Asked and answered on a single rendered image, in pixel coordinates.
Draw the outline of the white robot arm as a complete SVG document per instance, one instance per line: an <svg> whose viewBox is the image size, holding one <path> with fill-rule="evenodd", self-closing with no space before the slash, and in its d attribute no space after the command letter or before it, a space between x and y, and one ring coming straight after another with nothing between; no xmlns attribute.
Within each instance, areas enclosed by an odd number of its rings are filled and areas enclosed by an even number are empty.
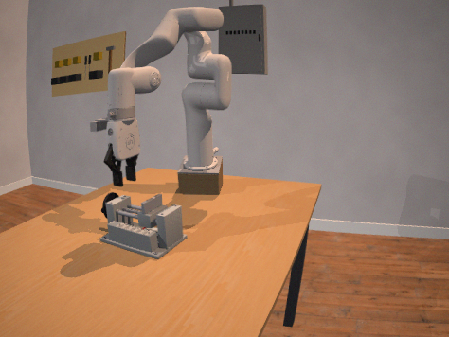
<svg viewBox="0 0 449 337"><path fill-rule="evenodd" d="M211 54L211 40L206 31L217 31L223 23L224 16L218 9L191 7L168 11L153 35L119 69L109 72L109 117L90 122L90 131L106 130L108 119L135 117L135 94L153 92L161 83L160 72L146 65L171 53L184 34L188 42L188 75L193 79L215 80L215 83L189 83L182 91L188 148L184 166L196 171L215 168L218 162L214 154L219 149L213 148L212 118L206 109L225 110L229 106L232 69L226 55Z"/></svg>

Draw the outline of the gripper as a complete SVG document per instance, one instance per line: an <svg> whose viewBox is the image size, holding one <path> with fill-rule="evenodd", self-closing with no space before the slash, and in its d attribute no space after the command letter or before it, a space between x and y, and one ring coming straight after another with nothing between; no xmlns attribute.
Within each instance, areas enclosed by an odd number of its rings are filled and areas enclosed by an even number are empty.
<svg viewBox="0 0 449 337"><path fill-rule="evenodd" d="M107 122L106 156L104 163L113 172L114 186L123 186L122 171L120 171L120 168L121 161L125 159L128 165L125 166L126 180L136 181L135 166L137 157L140 154L140 139L137 120L135 117L133 118L108 119Z"/></svg>

